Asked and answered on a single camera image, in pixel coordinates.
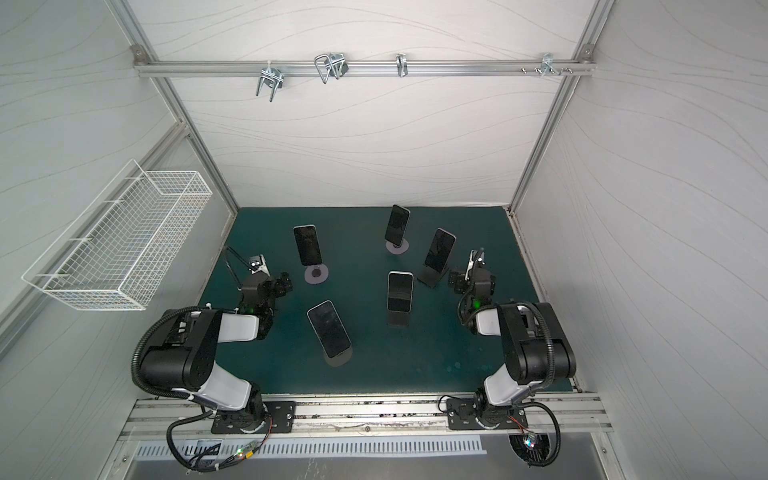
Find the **black phone screen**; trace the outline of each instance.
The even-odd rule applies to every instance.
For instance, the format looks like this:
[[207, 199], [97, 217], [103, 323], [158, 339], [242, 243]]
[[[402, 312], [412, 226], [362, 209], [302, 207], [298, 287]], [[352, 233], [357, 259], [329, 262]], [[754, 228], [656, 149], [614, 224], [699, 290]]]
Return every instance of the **black phone screen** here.
[[446, 232], [442, 228], [437, 229], [435, 237], [432, 238], [432, 245], [429, 246], [429, 253], [424, 264], [436, 272], [441, 273], [448, 263], [448, 257], [451, 255], [453, 244], [456, 237]]
[[352, 346], [333, 302], [326, 300], [312, 308], [306, 315], [310, 318], [312, 328], [315, 329], [317, 338], [329, 358], [339, 355]]
[[315, 230], [314, 225], [294, 227], [293, 236], [296, 238], [296, 248], [299, 249], [302, 265], [311, 266], [323, 263], [323, 257], [320, 255], [320, 244], [317, 242], [317, 230]]
[[410, 312], [413, 298], [413, 275], [389, 272], [386, 309], [391, 312]]
[[392, 205], [392, 213], [389, 214], [389, 223], [386, 226], [384, 240], [395, 247], [402, 245], [402, 238], [406, 235], [406, 225], [411, 213], [399, 205]]

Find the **phone frame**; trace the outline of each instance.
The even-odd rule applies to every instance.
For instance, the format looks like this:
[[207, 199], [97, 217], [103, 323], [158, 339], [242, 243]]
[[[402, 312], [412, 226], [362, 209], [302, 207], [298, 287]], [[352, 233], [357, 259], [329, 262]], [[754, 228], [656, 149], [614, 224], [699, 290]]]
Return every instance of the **phone frame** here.
[[[400, 248], [400, 247], [402, 246], [402, 241], [406, 239], [406, 229], [408, 228], [408, 222], [411, 220], [411, 211], [410, 211], [410, 210], [408, 210], [408, 209], [407, 209], [407, 208], [405, 208], [405, 207], [400, 207], [398, 204], [394, 204], [394, 205], [392, 205], [392, 209], [394, 209], [395, 207], [398, 207], [398, 208], [402, 208], [403, 210], [405, 210], [406, 212], [408, 212], [408, 220], [406, 220], [406, 227], [402, 229], [402, 238], [400, 239], [400, 245], [398, 245], [398, 244], [396, 244], [396, 243], [393, 243], [393, 242], [390, 242], [390, 241], [387, 239], [387, 237], [386, 237], [386, 232], [384, 233], [384, 240], [386, 240], [386, 241], [390, 242], [390, 243], [391, 243], [392, 245], [394, 245], [395, 247], [397, 247], [397, 248]], [[390, 218], [390, 219], [392, 218], [392, 210], [390, 210], [390, 211], [389, 211], [389, 218]], [[389, 225], [390, 225], [390, 223], [389, 223], [389, 220], [387, 220], [387, 223], [386, 223], [386, 229], [387, 229], [387, 231], [389, 231]]]
[[[411, 276], [411, 296], [409, 298], [409, 305], [408, 305], [408, 311], [407, 312], [401, 312], [400, 310], [390, 310], [389, 309], [389, 277], [393, 273], [399, 273], [401, 275], [410, 275]], [[389, 273], [386, 275], [386, 310], [388, 312], [394, 312], [394, 313], [411, 313], [411, 310], [413, 310], [413, 283], [415, 282], [416, 278], [413, 275], [413, 272], [401, 272], [399, 270], [390, 270]]]
[[[346, 335], [346, 339], [349, 342], [349, 346], [348, 347], [346, 347], [344, 350], [342, 350], [341, 352], [337, 353], [334, 356], [328, 355], [328, 350], [326, 349], [326, 346], [323, 345], [323, 339], [320, 338], [320, 334], [317, 332], [317, 329], [315, 328], [315, 324], [312, 323], [312, 317], [310, 317], [310, 312], [312, 310], [314, 310], [315, 308], [318, 308], [318, 307], [320, 307], [320, 306], [322, 306], [322, 305], [324, 305], [326, 303], [330, 303], [331, 304], [331, 307], [333, 308], [333, 312], [336, 314], [336, 318], [339, 319], [339, 324], [341, 325], [341, 329], [344, 330], [344, 335]], [[328, 358], [330, 358], [330, 359], [336, 358], [337, 356], [343, 354], [344, 352], [346, 352], [346, 351], [348, 351], [349, 349], [352, 348], [352, 339], [349, 338], [349, 333], [346, 331], [346, 327], [344, 326], [344, 322], [341, 321], [341, 316], [339, 315], [338, 310], [336, 310], [336, 305], [333, 305], [332, 301], [326, 300], [324, 302], [320, 302], [317, 305], [315, 305], [312, 308], [310, 308], [309, 310], [307, 310], [306, 311], [306, 319], [309, 320], [310, 325], [312, 326], [312, 331], [315, 333], [315, 336], [317, 337], [318, 341], [320, 342], [320, 345], [322, 346], [323, 351], [325, 352], [325, 354], [326, 354], [326, 356]]]
[[[430, 267], [429, 265], [427, 265], [427, 258], [429, 258], [429, 250], [427, 250], [427, 256], [424, 258], [424, 266], [426, 266], [430, 270], [434, 270], [437, 273], [442, 273], [443, 271], [445, 271], [445, 268], [448, 266], [448, 260], [451, 258], [451, 253], [453, 253], [453, 247], [456, 246], [456, 235], [447, 231], [445, 228], [438, 228], [437, 230], [435, 230], [435, 235], [432, 236], [432, 241], [435, 241], [435, 236], [439, 231], [447, 233], [448, 235], [453, 237], [453, 244], [451, 245], [451, 250], [448, 251], [448, 256], [445, 258], [445, 265], [442, 266], [442, 271], [439, 271], [439, 272], [434, 268]], [[432, 242], [429, 243], [429, 248], [432, 249]]]
[[323, 264], [323, 251], [320, 249], [320, 238], [317, 236], [317, 225], [314, 223], [309, 223], [307, 225], [296, 225], [293, 228], [293, 242], [296, 243], [296, 250], [299, 251], [299, 261], [302, 260], [301, 258], [301, 249], [299, 248], [299, 244], [296, 242], [296, 229], [297, 228], [304, 228], [304, 227], [312, 227], [315, 230], [315, 240], [317, 240], [317, 252], [318, 257], [320, 257], [320, 263], [313, 263], [312, 265], [304, 265], [304, 262], [302, 261], [301, 264], [303, 266], [315, 266], [315, 265], [322, 265]]

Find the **horizontal metal beam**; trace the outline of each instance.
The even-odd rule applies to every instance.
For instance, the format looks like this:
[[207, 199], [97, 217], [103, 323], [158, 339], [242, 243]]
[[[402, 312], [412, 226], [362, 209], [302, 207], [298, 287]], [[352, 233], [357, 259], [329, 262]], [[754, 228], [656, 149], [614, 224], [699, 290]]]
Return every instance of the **horizontal metal beam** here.
[[[452, 393], [471, 398], [470, 392]], [[451, 435], [444, 412], [437, 402], [442, 395], [265, 395], [264, 400], [294, 401], [296, 414], [293, 431], [283, 436], [348, 436], [348, 435]], [[612, 432], [611, 423], [600, 398], [594, 393], [541, 393], [536, 400], [549, 406], [558, 418], [562, 432]], [[125, 422], [120, 440], [164, 439], [165, 429], [180, 417], [199, 413], [197, 404], [185, 400], [158, 399], [136, 402]], [[528, 425], [536, 432], [553, 432], [554, 426], [545, 412], [526, 411]], [[174, 430], [179, 439], [216, 438], [211, 435], [212, 420], [181, 425]], [[499, 433], [480, 430], [472, 433]]]
[[[397, 77], [397, 63], [392, 61], [348, 61], [349, 71], [344, 77]], [[270, 66], [288, 77], [318, 77], [312, 61], [271, 61]], [[573, 60], [553, 60], [552, 69], [557, 76], [590, 75], [594, 63]], [[266, 61], [154, 61], [135, 65], [140, 77], [258, 77]], [[539, 73], [541, 60], [463, 60], [418, 61], [408, 60], [409, 77], [493, 77], [533, 76]]]

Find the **green mat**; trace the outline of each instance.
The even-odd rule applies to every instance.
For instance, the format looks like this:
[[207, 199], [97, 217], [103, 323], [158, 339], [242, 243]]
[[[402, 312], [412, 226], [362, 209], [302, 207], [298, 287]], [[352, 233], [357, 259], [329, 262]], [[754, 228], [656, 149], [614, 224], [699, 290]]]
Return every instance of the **green mat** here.
[[[435, 229], [457, 237], [451, 268], [465, 269], [469, 251], [485, 248], [488, 269], [497, 276], [494, 299], [536, 301], [505, 212], [489, 208], [411, 207], [406, 231], [410, 248], [395, 256], [385, 248], [389, 208], [244, 208], [227, 244], [244, 257], [266, 257], [270, 272], [287, 271], [293, 292], [277, 300], [275, 323], [265, 340], [222, 343], [217, 362], [266, 393], [369, 393], [472, 391], [503, 363], [498, 337], [475, 336], [456, 319], [459, 295], [447, 276], [435, 289], [416, 281], [410, 326], [387, 325], [386, 286], [390, 270], [418, 274]], [[329, 278], [304, 281], [293, 227], [317, 226]], [[238, 275], [247, 275], [236, 266]], [[203, 293], [203, 302], [232, 308], [240, 298], [223, 261]], [[323, 348], [306, 311], [332, 300], [352, 340], [353, 357], [338, 368], [323, 360]], [[554, 389], [570, 391], [568, 381]]]

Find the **white wire basket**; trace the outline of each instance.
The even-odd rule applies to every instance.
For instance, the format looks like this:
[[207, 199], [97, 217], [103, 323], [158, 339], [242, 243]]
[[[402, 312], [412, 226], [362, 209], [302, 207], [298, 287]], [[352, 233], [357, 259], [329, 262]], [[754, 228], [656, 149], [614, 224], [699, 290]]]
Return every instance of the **white wire basket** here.
[[145, 310], [210, 196], [196, 171], [145, 171], [131, 161], [22, 280], [77, 310]]

